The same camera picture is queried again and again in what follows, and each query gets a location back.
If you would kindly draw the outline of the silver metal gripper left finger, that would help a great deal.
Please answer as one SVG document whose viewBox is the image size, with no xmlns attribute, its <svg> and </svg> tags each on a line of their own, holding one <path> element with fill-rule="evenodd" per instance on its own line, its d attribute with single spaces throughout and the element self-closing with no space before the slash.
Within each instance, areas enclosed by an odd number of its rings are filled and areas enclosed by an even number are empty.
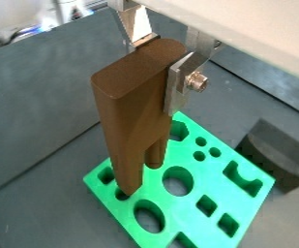
<svg viewBox="0 0 299 248">
<path fill-rule="evenodd" d="M 148 8 L 141 4 L 118 4 L 117 16 L 121 21 L 126 50 L 129 53 L 160 38 L 152 30 Z"/>
</svg>

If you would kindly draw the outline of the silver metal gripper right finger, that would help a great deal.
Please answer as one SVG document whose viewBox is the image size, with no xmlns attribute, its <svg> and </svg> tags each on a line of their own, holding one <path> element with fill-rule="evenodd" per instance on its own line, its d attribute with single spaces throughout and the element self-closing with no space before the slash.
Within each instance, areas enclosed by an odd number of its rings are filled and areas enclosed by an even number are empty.
<svg viewBox="0 0 299 248">
<path fill-rule="evenodd" d="M 164 111 L 173 116 L 185 106 L 190 91 L 202 92 L 209 77 L 200 71 L 213 55 L 222 49 L 222 42 L 194 28 L 188 30 L 189 53 L 169 69 Z"/>
</svg>

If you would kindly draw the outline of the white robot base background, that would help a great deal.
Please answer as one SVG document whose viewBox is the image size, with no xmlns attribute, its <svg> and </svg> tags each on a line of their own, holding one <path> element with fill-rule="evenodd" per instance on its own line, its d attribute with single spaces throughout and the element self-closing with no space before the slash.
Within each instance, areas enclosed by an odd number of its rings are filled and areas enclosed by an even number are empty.
<svg viewBox="0 0 299 248">
<path fill-rule="evenodd" d="M 90 16 L 108 0 L 0 0 L 0 47 Z"/>
</svg>

